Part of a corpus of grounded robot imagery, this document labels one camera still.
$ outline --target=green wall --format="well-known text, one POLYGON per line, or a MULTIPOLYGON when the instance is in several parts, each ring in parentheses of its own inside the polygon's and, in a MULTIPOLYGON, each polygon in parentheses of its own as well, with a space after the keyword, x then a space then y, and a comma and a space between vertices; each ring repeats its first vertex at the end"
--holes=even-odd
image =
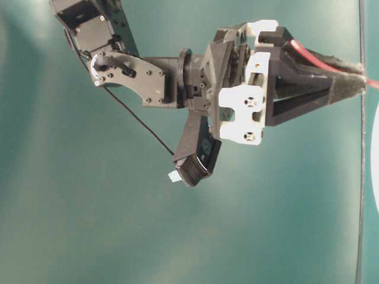
MULTIPOLYGON (((307 47, 360 58, 357 0, 123 5, 142 56, 203 53, 219 27, 274 18, 307 47)), ((185 111, 115 93, 176 147, 185 111)), ((197 188, 171 170, 92 86, 47 0, 0 2, 2 283, 355 282, 360 98, 267 128, 259 147, 225 141, 197 188)))

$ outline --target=bolt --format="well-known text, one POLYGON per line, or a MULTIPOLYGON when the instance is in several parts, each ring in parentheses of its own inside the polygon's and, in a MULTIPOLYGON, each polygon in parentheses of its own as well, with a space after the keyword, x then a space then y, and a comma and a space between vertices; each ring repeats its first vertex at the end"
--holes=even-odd
POLYGON ((210 102, 207 102, 207 103, 204 105, 204 109, 209 109, 210 106, 211 106, 211 103, 210 103, 210 102))
POLYGON ((243 136, 243 138, 244 138, 246 141, 254 142, 255 139, 256 139, 256 136, 255 136, 255 134, 252 133, 252 132, 247 132, 247 133, 245 133, 245 135, 243 136))

